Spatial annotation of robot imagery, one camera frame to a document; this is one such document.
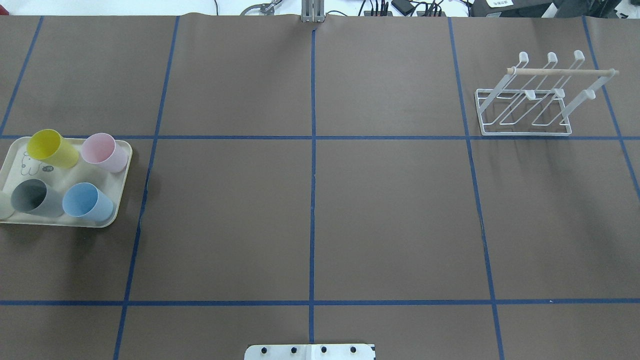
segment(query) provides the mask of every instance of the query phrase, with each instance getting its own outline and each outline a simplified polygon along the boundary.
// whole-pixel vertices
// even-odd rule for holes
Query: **gray table surface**
[[[2,151],[48,127],[134,149],[113,225],[0,224],[0,358],[640,357],[639,32],[0,17]],[[479,136],[476,88],[575,49],[621,76],[571,137]]]

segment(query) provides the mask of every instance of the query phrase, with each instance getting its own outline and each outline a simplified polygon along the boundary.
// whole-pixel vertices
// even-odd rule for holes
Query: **plastic cup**
[[[11,194],[11,205],[21,213],[47,218],[55,218],[63,213],[62,196],[38,179],[21,182]]]
[[[57,131],[44,129],[35,133],[27,143],[31,158],[49,165],[70,168],[78,162],[78,151]]]
[[[127,166],[129,157],[116,143],[113,136],[97,133],[89,136],[80,150],[82,159],[108,172],[121,172]]]
[[[62,208],[74,218],[103,222],[113,213],[113,201],[95,185],[79,183],[67,191]]]
[[[0,220],[10,217],[14,212],[15,209],[11,205],[11,195],[0,192]]]

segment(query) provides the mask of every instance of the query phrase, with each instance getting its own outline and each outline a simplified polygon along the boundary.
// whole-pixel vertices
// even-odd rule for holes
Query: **blue grid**
[[[625,161],[634,184],[638,199],[640,199],[640,187],[636,178],[636,173],[631,164],[628,156],[627,149],[624,141],[627,140],[640,140],[640,136],[622,136],[618,121],[616,119],[614,110],[609,100],[609,95],[606,88],[603,87],[603,93],[609,113],[616,129],[617,136],[569,136],[569,137],[550,137],[541,138],[539,136],[472,136],[469,135],[467,114],[465,110],[465,103],[462,92],[462,84],[460,78],[460,70],[458,68],[458,57],[456,54],[455,37],[451,18],[448,19],[449,36],[451,40],[451,50],[454,61],[454,69],[456,73],[456,83],[458,86],[458,95],[460,99],[460,110],[463,119],[463,125],[465,130],[464,136],[317,136],[316,135],[316,29],[311,32],[311,122],[312,122],[312,134],[311,136],[218,136],[218,135],[160,135],[160,126],[162,121],[162,114],[164,109],[164,100],[166,98],[166,91],[171,73],[171,65],[173,58],[173,51],[175,49],[175,43],[177,38],[177,32],[179,28],[180,17],[175,18],[175,24],[173,29],[173,37],[171,42],[171,48],[167,61],[166,74],[164,78],[163,91],[161,94],[161,101],[158,109],[158,116],[156,122],[156,129],[153,135],[114,135],[115,138],[122,140],[153,140],[152,150],[150,154],[149,164],[147,168],[147,176],[145,179],[145,186],[143,197],[140,206],[140,214],[138,217],[138,226],[136,229],[136,237],[131,254],[131,262],[129,265],[129,274],[127,277],[127,285],[125,288],[125,294],[122,301],[101,301],[101,300],[0,300],[0,306],[120,306],[122,307],[122,313],[120,317],[120,324],[118,327],[118,336],[116,339],[115,350],[113,359],[118,359],[120,352],[120,345],[122,343],[122,336],[124,333],[124,326],[127,316],[128,307],[136,306],[307,306],[309,310],[308,319],[308,336],[311,343],[314,342],[314,307],[315,306],[469,306],[469,305],[481,305],[491,306],[493,312],[493,321],[495,326],[495,335],[497,341],[497,348],[499,357],[504,359],[504,351],[502,346],[502,336],[500,333],[500,322],[498,314],[498,305],[531,305],[531,304],[640,304],[640,298],[600,298],[600,299],[496,299],[495,290],[493,287],[493,277],[491,271],[489,246],[487,244],[486,234],[484,230],[484,220],[482,214],[481,197],[477,185],[476,170],[474,165],[473,153],[472,153],[472,140],[555,140],[555,141],[576,141],[576,140],[616,140],[620,142],[621,149],[623,151]],[[31,45],[25,57],[24,63],[20,70],[20,74],[13,89],[12,96],[7,105],[2,124],[0,125],[0,139],[16,139],[22,136],[29,135],[4,135],[4,127],[9,119],[11,108],[15,97],[19,91],[20,82],[29,63],[31,53],[36,44],[38,34],[42,27],[44,17],[40,17],[38,26],[36,27]],[[584,31],[589,45],[589,51],[595,68],[598,69],[598,63],[596,60],[595,52],[591,43],[591,37],[589,35],[589,29],[586,22],[586,18],[582,17],[582,23],[584,25]],[[88,135],[67,135],[74,138],[86,138]],[[138,252],[138,244],[140,241],[141,223],[145,212],[145,206],[147,202],[148,193],[148,181],[150,173],[154,164],[154,157],[156,153],[158,140],[311,140],[312,146],[312,159],[311,159],[311,184],[310,184],[310,255],[309,255],[309,298],[308,300],[230,300],[230,301],[154,301],[154,300],[129,300],[131,292],[131,284],[134,275],[134,269],[136,264],[136,256]],[[316,300],[314,294],[315,288],[315,205],[316,205],[316,142],[317,140],[460,140],[465,141],[468,152],[468,160],[470,166],[470,175],[474,188],[474,195],[476,200],[476,209],[479,219],[479,225],[481,227],[481,235],[484,247],[484,259],[486,267],[486,275],[488,280],[488,287],[490,293],[490,299],[476,299],[476,300]]]

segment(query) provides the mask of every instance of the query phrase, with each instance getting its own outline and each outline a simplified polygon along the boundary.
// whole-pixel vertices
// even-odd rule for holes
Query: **gray cup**
[[[62,196],[42,180],[29,179],[11,194],[11,205],[21,213],[55,218],[64,213]]]

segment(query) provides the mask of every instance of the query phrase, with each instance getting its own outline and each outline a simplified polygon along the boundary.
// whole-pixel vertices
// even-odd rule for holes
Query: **white tray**
[[[53,187],[60,195],[64,195],[71,186],[77,183],[91,183],[100,189],[113,201],[115,210],[113,215],[103,222],[93,222],[70,217],[63,214],[57,218],[45,218],[36,215],[14,212],[12,216],[0,220],[0,224],[30,224],[30,225],[56,225],[75,227],[107,227],[116,219],[120,199],[124,190],[124,183],[127,180],[129,166],[131,165],[131,155],[133,149],[128,142],[116,140],[128,155],[127,167],[124,171],[112,174],[95,165],[91,165],[79,157],[78,162],[72,168],[52,167],[41,161],[31,159],[27,154],[27,143],[30,136],[19,138],[11,144],[9,152],[4,159],[2,170],[0,170],[0,189],[4,193],[11,195],[16,186],[28,179],[40,179]],[[78,151],[84,139],[67,139]]]

